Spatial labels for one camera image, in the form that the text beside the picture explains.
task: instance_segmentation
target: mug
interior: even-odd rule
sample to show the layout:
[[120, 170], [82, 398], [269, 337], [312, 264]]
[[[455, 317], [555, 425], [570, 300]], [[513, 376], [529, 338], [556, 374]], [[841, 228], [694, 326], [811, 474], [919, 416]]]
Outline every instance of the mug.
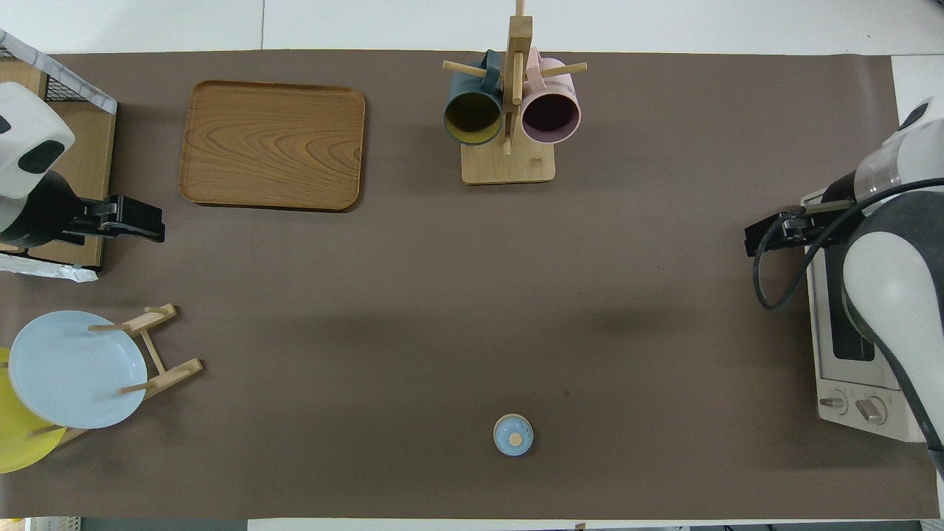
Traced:
[[469, 63], [485, 70], [485, 77], [452, 74], [443, 125], [452, 138], [467, 146], [485, 144], [501, 130], [503, 94], [498, 83], [499, 65], [498, 52], [488, 50], [481, 63]]
[[541, 77], [541, 71], [562, 62], [542, 58], [537, 48], [528, 54], [528, 81], [521, 99], [521, 128], [534, 142], [557, 144], [570, 138], [581, 124], [581, 106], [570, 74]]

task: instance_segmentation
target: wooden mug holder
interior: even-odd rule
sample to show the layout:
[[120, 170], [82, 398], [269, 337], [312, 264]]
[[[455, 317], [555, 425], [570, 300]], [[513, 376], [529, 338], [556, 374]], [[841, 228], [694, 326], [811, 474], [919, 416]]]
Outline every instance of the wooden mug holder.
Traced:
[[[525, 16], [524, 10], [524, 0], [516, 0], [514, 15], [508, 24], [508, 46], [502, 69], [506, 74], [500, 78], [504, 83], [503, 132], [498, 138], [482, 146], [462, 145], [465, 184], [513, 184], [547, 182], [554, 179], [554, 145], [534, 142], [521, 128], [525, 60], [531, 50], [533, 33], [533, 19]], [[485, 70], [451, 60], [444, 60], [443, 68], [485, 77]], [[586, 69], [585, 62], [568, 64], [542, 70], [541, 77], [576, 74]]]
[[[163, 306], [157, 307], [145, 307], [144, 313], [138, 317], [135, 317], [131, 320], [125, 321], [121, 324], [109, 324], [109, 325], [93, 325], [89, 327], [89, 332], [99, 332], [106, 330], [122, 330], [131, 337], [137, 337], [138, 335], [143, 339], [144, 345], [147, 347], [148, 353], [151, 355], [151, 361], [154, 362], [154, 367], [157, 370], [158, 374], [153, 378], [149, 379], [147, 382], [140, 385], [131, 385], [128, 387], [122, 387], [120, 389], [115, 389], [116, 393], [130, 393], [133, 391], [138, 391], [144, 389], [144, 400], [147, 400], [154, 395], [162, 392], [163, 390], [171, 387], [172, 385], [179, 384], [180, 382], [190, 378], [197, 372], [203, 369], [203, 365], [198, 359], [192, 359], [190, 361], [184, 362], [176, 367], [164, 368], [164, 363], [160, 359], [158, 350], [154, 346], [154, 341], [151, 340], [151, 335], [148, 332], [150, 329], [166, 322], [167, 320], [177, 316], [177, 308], [173, 304], [164, 304]], [[62, 429], [63, 426], [49, 425], [38, 430], [33, 430], [28, 434], [29, 437], [35, 437], [38, 435], [46, 434], [49, 432], [54, 432], [56, 430]], [[58, 446], [71, 441], [72, 439], [84, 434], [88, 430], [81, 428], [70, 428], [66, 427], [65, 435], [62, 436], [62, 440], [59, 442]]]

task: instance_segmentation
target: yellow plate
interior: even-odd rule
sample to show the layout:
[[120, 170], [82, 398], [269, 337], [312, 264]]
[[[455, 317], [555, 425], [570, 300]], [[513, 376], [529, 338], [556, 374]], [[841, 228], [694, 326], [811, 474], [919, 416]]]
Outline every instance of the yellow plate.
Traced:
[[[9, 349], [0, 349], [0, 363], [9, 362]], [[29, 432], [49, 425], [20, 402], [9, 383], [5, 368], [0, 368], [0, 473], [28, 467], [56, 448], [65, 428], [30, 437]]]

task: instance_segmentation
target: white floor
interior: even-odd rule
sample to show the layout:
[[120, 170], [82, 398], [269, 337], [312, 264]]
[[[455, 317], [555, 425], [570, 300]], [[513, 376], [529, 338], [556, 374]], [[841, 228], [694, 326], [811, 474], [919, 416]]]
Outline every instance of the white floor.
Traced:
[[[944, 7], [934, 0], [582, 0], [576, 5], [529, 0], [534, 44], [587, 52], [890, 55], [896, 56], [899, 117], [930, 95], [944, 99]], [[514, 0], [0, 0], [0, 28], [46, 53], [500, 50], [513, 10]], [[938, 493], [944, 493], [940, 480]], [[250, 529], [396, 531], [423, 522], [289, 519], [251, 522]], [[425, 521], [425, 526], [492, 531], [576, 523]], [[596, 521], [590, 527], [643, 523], [694, 522]]]

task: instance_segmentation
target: light blue plate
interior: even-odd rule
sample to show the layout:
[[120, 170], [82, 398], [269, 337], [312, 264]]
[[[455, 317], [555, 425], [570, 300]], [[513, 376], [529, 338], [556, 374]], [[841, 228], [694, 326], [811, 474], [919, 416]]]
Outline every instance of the light blue plate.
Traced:
[[509, 413], [495, 423], [492, 433], [495, 445], [505, 455], [517, 457], [524, 455], [534, 442], [534, 430], [524, 417]]
[[104, 428], [141, 405], [144, 391], [118, 389], [147, 381], [141, 349], [112, 324], [86, 312], [53, 312], [29, 322], [13, 340], [9, 379], [26, 407], [59, 426]]

